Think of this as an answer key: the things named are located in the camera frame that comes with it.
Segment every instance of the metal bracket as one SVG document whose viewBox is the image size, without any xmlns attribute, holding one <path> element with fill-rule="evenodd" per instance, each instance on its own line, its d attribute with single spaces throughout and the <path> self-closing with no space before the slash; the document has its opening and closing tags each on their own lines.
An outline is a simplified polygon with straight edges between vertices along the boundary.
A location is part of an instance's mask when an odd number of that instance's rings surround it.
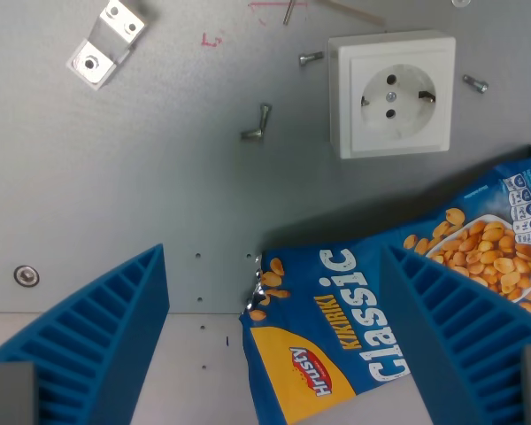
<svg viewBox="0 0 531 425">
<path fill-rule="evenodd" d="M 67 67 L 92 89 L 100 89 L 126 59 L 145 23 L 119 0 L 111 0 L 101 11 L 88 39 L 67 62 Z"/>
</svg>

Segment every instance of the nutrition label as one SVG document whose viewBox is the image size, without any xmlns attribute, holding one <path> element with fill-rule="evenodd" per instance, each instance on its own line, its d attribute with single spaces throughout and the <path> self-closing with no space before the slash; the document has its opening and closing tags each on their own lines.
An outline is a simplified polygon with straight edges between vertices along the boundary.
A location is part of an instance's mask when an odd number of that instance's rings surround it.
<svg viewBox="0 0 531 425">
<path fill-rule="evenodd" d="M 531 190 L 521 173 L 504 179 L 504 183 L 512 206 L 515 242 L 531 244 Z"/>
</svg>

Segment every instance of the white power outlet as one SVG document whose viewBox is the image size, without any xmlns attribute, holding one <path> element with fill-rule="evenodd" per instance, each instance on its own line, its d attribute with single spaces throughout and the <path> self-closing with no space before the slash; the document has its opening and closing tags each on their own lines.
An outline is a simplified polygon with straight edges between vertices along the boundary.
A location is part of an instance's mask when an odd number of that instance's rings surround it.
<svg viewBox="0 0 531 425">
<path fill-rule="evenodd" d="M 438 31 L 329 39 L 330 140 L 340 157 L 447 151 L 455 50 Z"/>
</svg>

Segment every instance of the peanut bag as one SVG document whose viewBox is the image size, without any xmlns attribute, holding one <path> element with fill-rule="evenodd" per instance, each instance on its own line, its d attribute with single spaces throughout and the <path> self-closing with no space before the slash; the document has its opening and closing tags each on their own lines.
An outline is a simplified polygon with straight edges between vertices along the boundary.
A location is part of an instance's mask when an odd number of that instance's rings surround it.
<svg viewBox="0 0 531 425">
<path fill-rule="evenodd" d="M 409 374 L 378 305 L 383 244 L 427 256 L 531 313 L 531 156 L 496 166 L 400 228 L 264 252 L 240 316 L 260 424 L 296 423 Z"/>
</svg>

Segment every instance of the socket screw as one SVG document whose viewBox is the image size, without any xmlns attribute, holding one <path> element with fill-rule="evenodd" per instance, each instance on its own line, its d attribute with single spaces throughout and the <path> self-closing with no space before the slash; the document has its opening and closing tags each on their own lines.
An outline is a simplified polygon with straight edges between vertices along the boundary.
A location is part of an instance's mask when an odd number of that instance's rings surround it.
<svg viewBox="0 0 531 425">
<path fill-rule="evenodd" d="M 305 66 L 309 62 L 312 62 L 313 60 L 319 60 L 323 59 L 325 57 L 325 53 L 323 51 L 318 51 L 316 53 L 311 53 L 310 55 L 299 55 L 299 65 Z"/>
<path fill-rule="evenodd" d="M 486 93 L 486 90 L 489 87 L 489 84 L 487 84 L 485 81 L 478 81 L 470 75 L 465 75 L 464 77 L 462 77 L 462 81 L 468 84 L 469 86 L 474 87 L 474 89 L 481 94 Z"/>
<path fill-rule="evenodd" d="M 242 138 L 242 140 L 261 139 L 264 137 L 264 133 L 266 132 L 267 120 L 272 109 L 273 107 L 270 104 L 261 104 L 259 106 L 259 128 L 256 128 L 255 130 L 242 131 L 240 133 L 240 137 Z"/>
</svg>

